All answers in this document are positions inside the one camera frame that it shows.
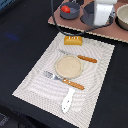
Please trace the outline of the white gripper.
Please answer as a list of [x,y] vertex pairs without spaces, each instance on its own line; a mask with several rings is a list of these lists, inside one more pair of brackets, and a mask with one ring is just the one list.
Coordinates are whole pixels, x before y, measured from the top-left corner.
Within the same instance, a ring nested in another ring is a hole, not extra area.
[[94,1],[94,24],[105,25],[114,5],[118,0],[95,0]]

